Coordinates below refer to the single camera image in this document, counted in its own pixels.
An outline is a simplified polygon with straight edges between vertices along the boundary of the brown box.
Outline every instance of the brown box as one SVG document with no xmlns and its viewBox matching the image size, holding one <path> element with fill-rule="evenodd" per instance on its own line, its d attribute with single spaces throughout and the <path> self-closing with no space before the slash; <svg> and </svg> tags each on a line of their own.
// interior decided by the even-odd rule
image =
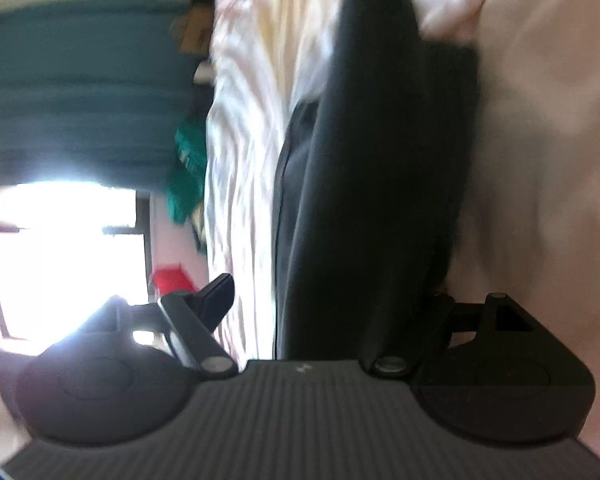
<svg viewBox="0 0 600 480">
<path fill-rule="evenodd" d="M 207 56 L 213 30 L 213 6 L 196 5 L 191 7 L 180 36 L 180 51 L 197 56 Z"/>
</svg>

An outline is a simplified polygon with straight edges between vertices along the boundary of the blue curtain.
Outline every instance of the blue curtain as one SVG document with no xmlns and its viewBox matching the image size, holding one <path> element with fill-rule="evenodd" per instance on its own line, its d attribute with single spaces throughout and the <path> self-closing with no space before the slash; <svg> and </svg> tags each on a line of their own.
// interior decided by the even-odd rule
<svg viewBox="0 0 600 480">
<path fill-rule="evenodd" d="M 0 185 L 163 189 L 195 58 L 170 34 L 187 2 L 73 0 L 0 13 Z"/>
</svg>

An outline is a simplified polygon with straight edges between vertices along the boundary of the window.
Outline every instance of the window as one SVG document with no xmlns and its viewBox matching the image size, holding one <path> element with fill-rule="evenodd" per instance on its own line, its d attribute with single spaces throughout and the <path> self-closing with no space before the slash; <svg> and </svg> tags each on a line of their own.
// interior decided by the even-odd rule
<svg viewBox="0 0 600 480">
<path fill-rule="evenodd" d="M 0 187 L 0 330 L 50 344 L 111 296 L 148 302 L 149 199 L 97 184 Z"/>
</svg>

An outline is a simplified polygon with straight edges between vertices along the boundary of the ribbed panel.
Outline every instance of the ribbed panel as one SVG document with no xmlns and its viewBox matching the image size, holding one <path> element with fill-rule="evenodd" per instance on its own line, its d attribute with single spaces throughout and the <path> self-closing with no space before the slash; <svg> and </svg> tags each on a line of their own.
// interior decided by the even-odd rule
<svg viewBox="0 0 600 480">
<path fill-rule="evenodd" d="M 252 362 L 206 383 L 161 430 L 129 444 L 71 449 L 34 441 L 15 480 L 593 480 L 600 460 L 574 441 L 480 446 L 440 428 L 407 386 L 354 362 Z"/>
</svg>

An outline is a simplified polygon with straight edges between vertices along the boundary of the white bedsheet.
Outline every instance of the white bedsheet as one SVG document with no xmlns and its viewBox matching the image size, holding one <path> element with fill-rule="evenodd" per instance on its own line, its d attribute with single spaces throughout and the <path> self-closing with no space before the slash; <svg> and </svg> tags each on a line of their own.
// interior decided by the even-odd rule
<svg viewBox="0 0 600 480">
<path fill-rule="evenodd" d="M 475 41 L 482 59 L 450 291 L 508 292 L 586 362 L 597 391 L 581 437 L 600 455 L 600 0 L 415 3 L 424 36 Z M 219 337 L 242 364 L 271 356 L 273 176 L 291 111 L 324 85 L 337 11 L 338 0 L 218 0 L 209 268 L 236 279 Z"/>
</svg>

